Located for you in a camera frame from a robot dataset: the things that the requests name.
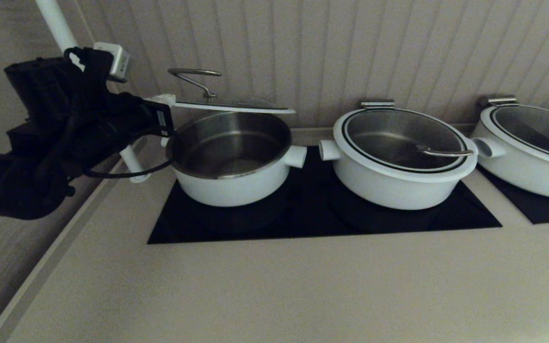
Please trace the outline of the glass lid with white rim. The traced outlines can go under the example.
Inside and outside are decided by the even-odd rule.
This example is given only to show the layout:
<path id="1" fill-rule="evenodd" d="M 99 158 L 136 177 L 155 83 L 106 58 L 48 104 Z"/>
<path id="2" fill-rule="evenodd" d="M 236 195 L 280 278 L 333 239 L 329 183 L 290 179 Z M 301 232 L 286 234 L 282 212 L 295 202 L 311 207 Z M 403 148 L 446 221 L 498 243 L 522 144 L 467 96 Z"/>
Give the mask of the glass lid with white rim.
<path id="1" fill-rule="evenodd" d="M 174 107 L 192 110 L 237 111 L 245 113 L 266 113 L 272 115 L 297 114 L 294 109 L 278 106 L 277 104 L 262 99 L 242 99 L 238 96 L 218 95 L 212 92 L 207 85 L 189 77 L 189 75 L 220 77 L 222 74 L 218 71 L 192 68 L 169 68 L 167 72 L 170 75 L 194 85 L 203 91 L 200 98 L 184 100 L 176 97 L 176 104 Z"/>
<path id="2" fill-rule="evenodd" d="M 477 163 L 475 144 L 458 130 L 424 113 L 375 107 L 351 111 L 334 124 L 344 158 L 408 182 L 459 180 Z"/>
<path id="3" fill-rule="evenodd" d="M 535 106 L 491 106 L 480 123 L 505 143 L 549 161 L 549 110 Z"/>

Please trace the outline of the white round pole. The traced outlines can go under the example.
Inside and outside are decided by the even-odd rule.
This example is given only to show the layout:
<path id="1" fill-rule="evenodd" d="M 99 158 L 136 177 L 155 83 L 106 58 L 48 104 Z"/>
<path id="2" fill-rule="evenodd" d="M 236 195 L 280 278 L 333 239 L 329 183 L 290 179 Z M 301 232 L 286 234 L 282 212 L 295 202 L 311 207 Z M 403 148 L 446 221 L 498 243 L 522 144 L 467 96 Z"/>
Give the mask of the white round pole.
<path id="1" fill-rule="evenodd" d="M 35 3 L 61 52 L 64 53 L 67 48 L 76 47 L 78 42 L 76 41 L 57 0 L 35 0 Z M 144 171 L 144 168 L 141 166 L 131 145 L 127 145 L 119 154 L 122 162 L 124 162 L 124 165 L 126 165 L 131 173 L 139 173 L 139 176 L 132 176 L 129 178 L 130 182 L 139 184 L 150 178 L 151 174 Z"/>

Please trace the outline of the wide black glass cooktop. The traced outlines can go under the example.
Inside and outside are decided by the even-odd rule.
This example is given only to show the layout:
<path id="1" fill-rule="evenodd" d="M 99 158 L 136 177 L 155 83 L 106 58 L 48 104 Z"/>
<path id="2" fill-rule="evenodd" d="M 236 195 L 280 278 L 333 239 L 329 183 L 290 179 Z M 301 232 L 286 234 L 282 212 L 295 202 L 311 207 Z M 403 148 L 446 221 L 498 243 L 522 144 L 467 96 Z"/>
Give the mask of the wide black glass cooktop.
<path id="1" fill-rule="evenodd" d="M 178 182 L 170 191 L 148 244 L 444 232 L 498 228 L 496 217 L 463 183 L 428 209 L 373 204 L 347 189 L 330 162 L 310 146 L 302 169 L 268 197 L 231 208 L 192 200 Z"/>

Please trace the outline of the chrome lid hinge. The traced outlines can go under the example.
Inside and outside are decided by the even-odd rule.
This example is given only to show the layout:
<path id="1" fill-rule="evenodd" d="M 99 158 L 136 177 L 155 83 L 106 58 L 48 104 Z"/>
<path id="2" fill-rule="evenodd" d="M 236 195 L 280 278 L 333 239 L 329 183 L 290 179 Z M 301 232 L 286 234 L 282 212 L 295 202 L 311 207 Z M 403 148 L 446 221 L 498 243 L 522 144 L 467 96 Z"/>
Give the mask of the chrome lid hinge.
<path id="1" fill-rule="evenodd" d="M 377 101 L 361 101 L 360 107 L 366 110 L 392 110 L 395 108 L 395 102 L 391 99 Z"/>
<path id="2" fill-rule="evenodd" d="M 482 108 L 487 107 L 511 107 L 519 106 L 517 98 L 512 95 L 504 96 L 482 96 L 478 100 L 478 105 Z"/>

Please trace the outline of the stainless steel inner pan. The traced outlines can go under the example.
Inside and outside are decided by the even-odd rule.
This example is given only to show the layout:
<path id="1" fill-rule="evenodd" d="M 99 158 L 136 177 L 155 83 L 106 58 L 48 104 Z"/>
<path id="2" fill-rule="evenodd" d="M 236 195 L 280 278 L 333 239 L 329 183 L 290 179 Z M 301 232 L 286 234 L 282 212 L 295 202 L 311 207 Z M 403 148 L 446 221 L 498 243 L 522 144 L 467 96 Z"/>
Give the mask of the stainless steel inner pan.
<path id="1" fill-rule="evenodd" d="M 166 157 L 177 172 L 200 179 L 239 178 L 283 158 L 291 130 L 268 113 L 216 111 L 176 130 Z"/>

